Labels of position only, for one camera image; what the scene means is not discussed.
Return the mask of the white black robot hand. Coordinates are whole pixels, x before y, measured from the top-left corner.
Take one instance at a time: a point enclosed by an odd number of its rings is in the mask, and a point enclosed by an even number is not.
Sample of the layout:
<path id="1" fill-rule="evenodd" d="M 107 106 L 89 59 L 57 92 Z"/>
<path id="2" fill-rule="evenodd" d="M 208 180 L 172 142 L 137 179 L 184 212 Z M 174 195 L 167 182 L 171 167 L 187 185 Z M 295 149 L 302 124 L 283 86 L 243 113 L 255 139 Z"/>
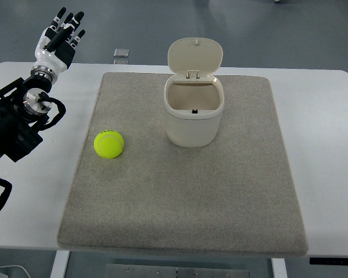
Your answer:
<path id="1" fill-rule="evenodd" d="M 85 35 L 85 30 L 79 29 L 83 17 L 84 12 L 67 14 L 65 7 L 60 9 L 37 43 L 34 67 L 45 67 L 57 74 L 69 69 Z"/>

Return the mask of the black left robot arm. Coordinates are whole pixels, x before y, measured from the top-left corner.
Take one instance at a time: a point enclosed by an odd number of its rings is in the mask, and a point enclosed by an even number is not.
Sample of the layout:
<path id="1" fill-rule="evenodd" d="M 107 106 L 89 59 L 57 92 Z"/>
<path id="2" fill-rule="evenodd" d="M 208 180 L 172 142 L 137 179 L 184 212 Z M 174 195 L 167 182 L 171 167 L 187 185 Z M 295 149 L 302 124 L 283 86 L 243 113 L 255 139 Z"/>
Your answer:
<path id="1" fill-rule="evenodd" d="M 56 125 L 65 105 L 48 94 L 55 72 L 35 65 L 27 79 L 18 78 L 0 90 L 0 158 L 13 162 L 31 153 L 42 141 L 39 132 Z"/>

